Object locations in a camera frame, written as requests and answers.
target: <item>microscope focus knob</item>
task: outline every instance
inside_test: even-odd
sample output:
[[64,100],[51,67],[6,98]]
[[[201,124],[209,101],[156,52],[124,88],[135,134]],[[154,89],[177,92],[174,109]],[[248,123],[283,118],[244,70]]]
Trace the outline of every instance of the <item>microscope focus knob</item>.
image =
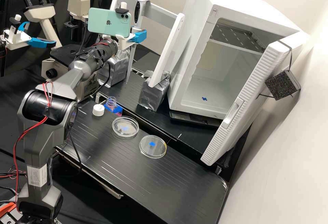
[[52,78],[56,78],[58,76],[58,73],[56,69],[51,68],[45,72],[45,75],[47,75],[49,79],[52,79]]

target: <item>black foam block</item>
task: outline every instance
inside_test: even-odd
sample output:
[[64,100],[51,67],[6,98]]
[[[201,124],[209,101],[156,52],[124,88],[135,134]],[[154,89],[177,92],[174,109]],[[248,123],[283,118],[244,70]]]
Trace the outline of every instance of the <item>black foam block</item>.
[[301,89],[291,71],[285,70],[265,81],[274,99],[279,100]]

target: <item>label sticker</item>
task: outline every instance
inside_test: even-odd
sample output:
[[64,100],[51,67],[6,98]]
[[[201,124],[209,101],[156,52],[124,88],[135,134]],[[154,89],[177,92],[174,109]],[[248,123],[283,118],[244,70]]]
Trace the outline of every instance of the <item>label sticker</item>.
[[28,184],[41,187],[47,183],[47,164],[43,165],[41,168],[34,168],[27,166],[27,178]]

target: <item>orange component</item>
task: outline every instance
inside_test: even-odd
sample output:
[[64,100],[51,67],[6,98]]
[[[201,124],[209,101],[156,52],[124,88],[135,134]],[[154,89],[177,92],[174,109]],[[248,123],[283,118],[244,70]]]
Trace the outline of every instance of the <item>orange component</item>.
[[8,203],[6,205],[3,205],[0,207],[0,218],[4,216],[6,213],[12,211],[13,209],[16,208],[15,203]]

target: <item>incubator door handle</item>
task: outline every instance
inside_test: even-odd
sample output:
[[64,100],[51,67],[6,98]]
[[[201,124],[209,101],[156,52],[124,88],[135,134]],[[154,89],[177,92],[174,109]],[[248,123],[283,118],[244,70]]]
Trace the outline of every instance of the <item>incubator door handle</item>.
[[240,107],[243,104],[243,100],[240,98],[236,98],[235,102],[233,103],[233,105],[231,106],[231,108],[229,109],[229,112],[227,113],[227,115],[225,116],[224,120],[221,123],[221,126],[224,129],[228,129],[230,123],[232,122],[233,118],[236,116],[237,112],[239,111]]

